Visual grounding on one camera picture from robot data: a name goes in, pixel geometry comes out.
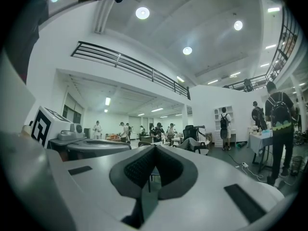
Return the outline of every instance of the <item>shoe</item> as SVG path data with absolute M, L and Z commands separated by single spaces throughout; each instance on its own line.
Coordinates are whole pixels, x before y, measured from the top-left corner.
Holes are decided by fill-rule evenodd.
M 289 175 L 289 170 L 287 168 L 283 168 L 280 174 L 281 178 L 286 178 Z
M 273 186 L 273 185 L 275 185 L 275 179 L 273 179 L 271 176 L 268 176 L 268 185 L 271 185 L 271 186 Z

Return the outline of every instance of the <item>black backpack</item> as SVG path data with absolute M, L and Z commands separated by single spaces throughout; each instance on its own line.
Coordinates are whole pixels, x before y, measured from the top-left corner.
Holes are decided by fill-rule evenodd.
M 279 92 L 277 102 L 272 97 L 269 97 L 268 101 L 273 105 L 270 112 L 270 120 L 273 134 L 284 134 L 292 132 L 293 126 L 291 112 L 288 106 L 283 101 L 282 92 Z
M 255 110 L 258 111 L 258 117 L 257 118 L 260 122 L 262 130 L 267 130 L 268 125 L 266 125 L 266 122 L 265 122 L 265 116 L 264 116 L 263 108 L 255 107 Z
M 228 121 L 228 119 L 227 119 L 227 115 L 228 115 L 228 114 L 226 114 L 225 116 L 222 116 L 222 114 L 221 114 L 220 128 L 227 128 L 227 127 L 228 127 L 229 121 Z

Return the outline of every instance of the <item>hair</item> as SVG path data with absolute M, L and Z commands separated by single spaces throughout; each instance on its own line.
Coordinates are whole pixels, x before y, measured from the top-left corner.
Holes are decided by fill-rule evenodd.
M 277 88 L 276 88 L 276 85 L 274 84 L 274 82 L 270 81 L 269 83 L 267 83 L 266 89 L 268 90 L 268 93 L 269 93 L 272 90 L 277 89 Z

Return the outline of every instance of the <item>black railing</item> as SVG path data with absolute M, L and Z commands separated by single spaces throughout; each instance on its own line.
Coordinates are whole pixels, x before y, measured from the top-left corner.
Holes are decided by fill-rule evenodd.
M 297 42 L 298 32 L 299 24 L 292 15 L 291 11 L 288 8 L 283 7 L 282 27 L 278 45 L 266 74 L 251 79 L 246 79 L 224 87 L 243 91 L 252 91 L 265 87 L 269 81 L 273 81 L 278 76 L 278 74 L 287 63 Z
M 104 63 L 112 67 L 129 71 L 154 83 L 164 86 L 181 96 L 187 97 L 190 100 L 189 88 L 181 86 L 173 79 L 155 70 L 149 65 L 117 51 L 108 49 L 103 46 L 79 41 L 78 46 L 71 56 Z

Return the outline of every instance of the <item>black slot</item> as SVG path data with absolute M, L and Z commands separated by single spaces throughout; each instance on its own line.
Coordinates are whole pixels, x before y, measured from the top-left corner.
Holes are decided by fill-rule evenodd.
M 230 198 L 241 210 L 247 220 L 252 223 L 266 214 L 264 209 L 256 203 L 239 185 L 234 184 L 224 188 Z
M 87 172 L 91 169 L 92 168 L 90 166 L 78 167 L 78 168 L 70 169 L 68 171 L 68 173 L 70 173 L 70 175 L 77 175 L 77 174 L 81 174 L 83 172 Z

